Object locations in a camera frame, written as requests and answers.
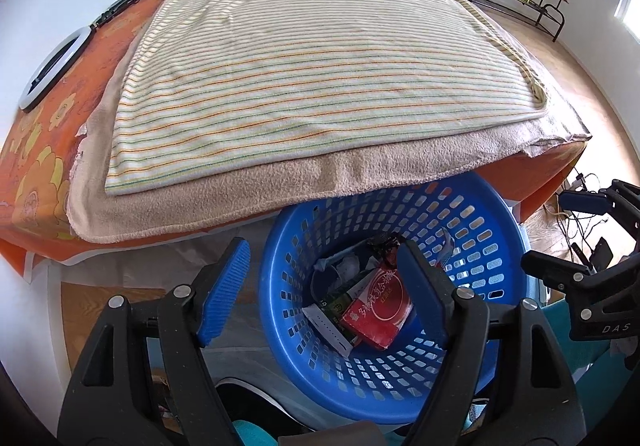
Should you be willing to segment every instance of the plastic basket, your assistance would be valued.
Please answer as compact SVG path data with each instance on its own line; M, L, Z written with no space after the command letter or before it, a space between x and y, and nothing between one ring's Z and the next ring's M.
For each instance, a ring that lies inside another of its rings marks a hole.
M500 196L474 172L439 182L311 201L284 209L267 240L260 272L260 316L278 363L309 398L341 416L379 424L413 422L428 396L444 351L415 311L391 347L357 346L348 360L315 334L302 314L312 303L310 272L318 258L378 232L397 231L432 263L454 237L446 266L457 285L486 300L517 303L532 294L520 269L522 236ZM497 346L489 342L478 389L493 377Z

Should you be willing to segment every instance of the metal screw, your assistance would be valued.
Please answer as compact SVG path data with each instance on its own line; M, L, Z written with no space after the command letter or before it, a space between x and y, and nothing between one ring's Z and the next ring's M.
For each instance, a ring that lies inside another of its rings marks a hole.
M538 308L537 302L531 298L523 299L522 306L528 311L535 311Z
M179 285L174 289L174 296L176 298L187 298L191 294L191 287L188 285Z
M109 307L111 307L112 309L117 309L118 307L122 307L123 303L124 303L124 298L118 294L116 296L113 296L109 300Z
M473 289L469 289L468 287L459 287L456 289L456 294L459 298L463 300L471 300L476 293L473 292Z

